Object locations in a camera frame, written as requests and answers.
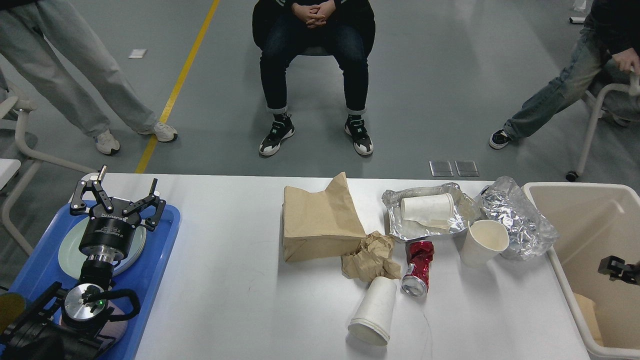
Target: clasped hands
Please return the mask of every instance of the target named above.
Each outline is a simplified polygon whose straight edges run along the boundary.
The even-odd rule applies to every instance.
[[[315,29],[326,25],[326,21],[335,11],[335,3],[333,0],[327,0],[319,5],[308,6],[293,3],[291,10],[300,21],[307,25],[307,28]]]

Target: robotic arm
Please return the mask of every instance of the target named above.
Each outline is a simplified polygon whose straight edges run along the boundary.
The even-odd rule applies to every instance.
[[[625,264],[617,256],[607,256],[600,260],[598,273],[608,275],[609,280],[622,280],[627,284],[640,285],[640,261],[635,265]]]
[[[139,201],[110,197],[102,188],[105,173],[103,166],[96,180],[78,181],[69,207],[71,215],[86,214],[87,206],[82,200],[86,192],[91,192],[97,202],[88,211],[89,222],[78,247],[86,256],[78,283],[66,290],[60,282],[54,282],[7,326],[0,334],[0,343],[6,345],[2,360],[96,359],[115,342],[100,335],[107,322],[130,320],[140,312],[140,301],[133,290],[111,289],[115,285],[113,263],[129,255],[138,226],[149,231],[156,228],[166,201],[155,194],[157,179],[153,180],[149,195]],[[150,206],[156,212],[143,224],[140,213]],[[124,297],[133,310],[113,315],[110,300]],[[51,321],[59,309],[63,325]]]

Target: yellow floor line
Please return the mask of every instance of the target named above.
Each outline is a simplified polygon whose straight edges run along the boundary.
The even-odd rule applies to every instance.
[[[169,114],[173,110],[173,105],[175,104],[178,95],[180,94],[180,90],[182,89],[182,85],[184,84],[184,80],[187,78],[189,74],[189,70],[191,69],[191,65],[193,64],[193,60],[198,54],[198,50],[200,48],[200,44],[202,43],[202,39],[204,39],[204,35],[207,33],[207,29],[209,29],[209,24],[211,23],[211,18],[213,18],[213,14],[216,12],[218,7],[218,3],[220,0],[214,0],[213,4],[209,8],[209,13],[200,28],[200,32],[196,37],[195,42],[193,43],[193,47],[191,47],[191,51],[189,52],[189,56],[187,57],[187,61],[185,61],[184,66],[182,67],[182,71],[180,71],[180,76],[178,76],[178,80],[175,82],[173,86],[173,90],[171,91],[171,96],[169,96],[169,100],[167,100],[166,105],[164,106],[164,110],[162,115],[160,115],[159,121],[165,122],[169,119]],[[142,153],[142,157],[140,158],[140,162],[138,162],[138,167],[136,167],[136,174],[142,174],[147,169],[147,165],[149,164],[149,160],[151,159],[151,155],[153,155],[154,150],[156,149],[157,138],[155,136],[151,136],[149,143],[147,144],[147,148],[145,152]]]

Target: white bin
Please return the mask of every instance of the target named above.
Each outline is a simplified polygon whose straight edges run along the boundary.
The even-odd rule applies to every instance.
[[[640,260],[640,197],[613,184],[528,183],[523,191],[560,232],[548,256],[586,348],[594,358],[640,359],[640,286],[598,273],[610,255]],[[591,337],[573,293],[595,302],[605,346]]]

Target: blue tray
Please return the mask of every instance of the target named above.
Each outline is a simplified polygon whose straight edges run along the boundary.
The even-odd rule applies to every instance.
[[[86,201],[86,203],[90,207],[95,204],[95,201]],[[153,215],[154,212],[154,208],[148,208],[141,213],[141,217],[144,219]],[[34,301],[54,281],[61,282],[65,289],[73,288],[77,280],[60,268],[58,249],[65,235],[84,218],[85,216],[70,215],[68,204],[58,210],[9,291]],[[138,260],[122,274],[113,278],[116,282],[115,290],[132,289],[138,294],[141,309],[140,314],[129,320],[127,331],[120,341],[100,356],[100,360],[129,360],[136,355],[179,227],[180,211],[171,205],[166,205],[156,230],[147,231],[145,247]],[[128,299],[118,299],[114,303],[125,313],[131,310]]]

